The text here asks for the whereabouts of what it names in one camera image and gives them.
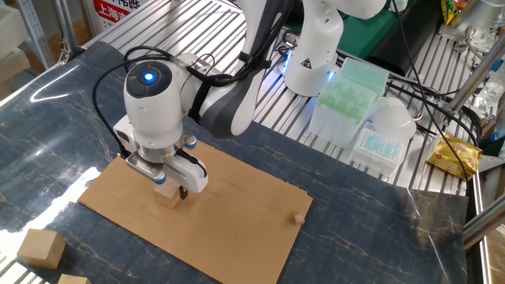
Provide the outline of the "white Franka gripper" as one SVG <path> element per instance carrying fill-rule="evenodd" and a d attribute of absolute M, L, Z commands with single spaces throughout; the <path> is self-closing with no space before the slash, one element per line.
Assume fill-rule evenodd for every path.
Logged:
<path fill-rule="evenodd" d="M 133 130 L 127 115 L 114 126 L 114 133 L 128 152 L 125 162 L 131 169 L 157 185 L 169 179 L 176 181 L 181 200 L 189 195 L 188 190 L 203 191 L 208 184 L 207 169 L 201 160 L 184 151 L 180 140 L 166 149 L 149 149 L 135 141 Z"/>

